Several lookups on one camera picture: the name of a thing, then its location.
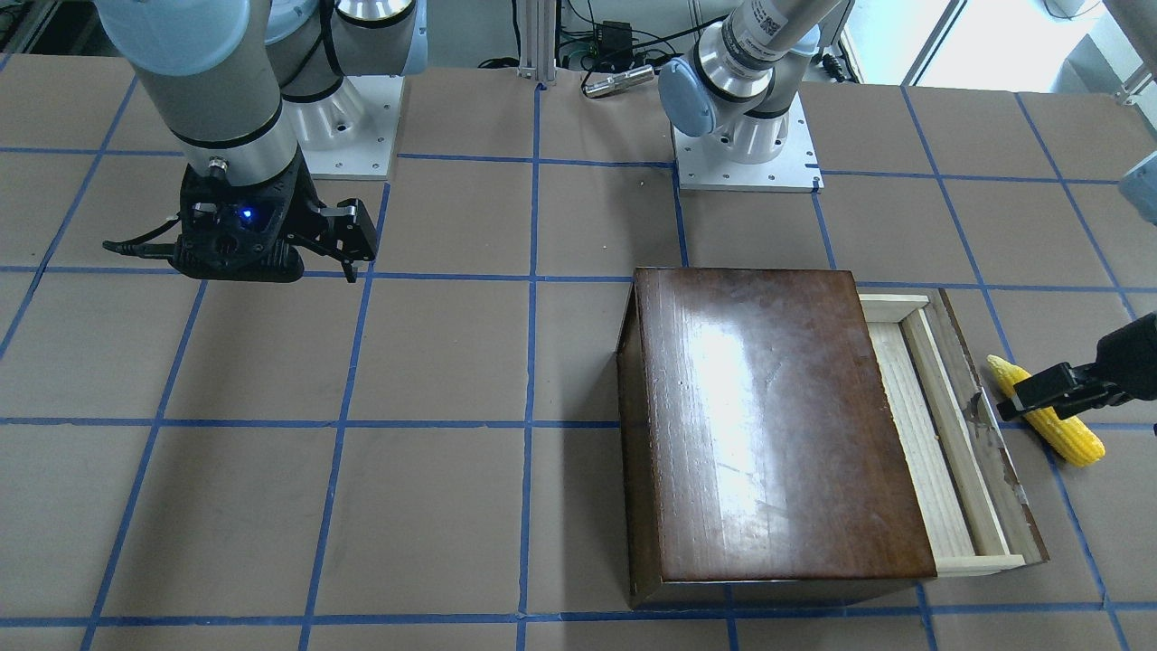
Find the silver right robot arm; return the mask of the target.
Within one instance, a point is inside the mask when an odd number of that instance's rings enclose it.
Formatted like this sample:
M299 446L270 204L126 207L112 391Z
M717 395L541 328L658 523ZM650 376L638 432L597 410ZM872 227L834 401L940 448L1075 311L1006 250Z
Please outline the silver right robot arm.
M379 234L358 198L323 202L310 167L391 162L400 106L359 83L426 69L423 1L100 1L100 24L127 58L186 160L178 207L155 230L104 241L187 278L293 283L301 251L330 257L348 283Z

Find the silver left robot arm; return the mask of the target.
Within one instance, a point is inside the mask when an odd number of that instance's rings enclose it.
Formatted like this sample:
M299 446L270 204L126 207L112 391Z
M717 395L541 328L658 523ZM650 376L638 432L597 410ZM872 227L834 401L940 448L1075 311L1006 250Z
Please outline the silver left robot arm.
M794 75L806 32L830 12L827 1L744 1L706 25L690 53L665 62L659 99L678 135L737 145L737 128L780 123L796 98ZM901 145L920 148L914 172L885 172L872 108L858 108L865 86L840 90L835 120L821 132L862 161L835 169L835 185L806 190L821 198L834 225L839 198L865 228L854 242L905 262L911 251L946 257L951 271L968 271L983 294L1000 336L998 299L1015 293L1117 293L1132 309L1105 247L1095 238L1081 188L1101 190L1142 219L1154 217L1154 156L1128 167L1096 165L1107 151L1106 127L1068 108L1066 136L1047 131L1030 99L1012 93L892 88L891 114L904 124Z

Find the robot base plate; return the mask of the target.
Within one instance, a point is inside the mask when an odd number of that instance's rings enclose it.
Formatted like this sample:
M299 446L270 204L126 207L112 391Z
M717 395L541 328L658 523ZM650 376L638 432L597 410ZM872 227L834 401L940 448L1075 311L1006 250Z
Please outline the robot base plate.
M285 102L317 180L385 182L400 132L405 77L344 77L327 98Z

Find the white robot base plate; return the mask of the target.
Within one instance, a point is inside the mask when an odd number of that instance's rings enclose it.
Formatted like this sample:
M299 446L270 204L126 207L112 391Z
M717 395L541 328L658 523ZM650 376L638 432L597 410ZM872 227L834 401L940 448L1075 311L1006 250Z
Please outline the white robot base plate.
M740 114L707 136L671 130L679 185L691 191L818 193L825 186L801 95L784 114Z

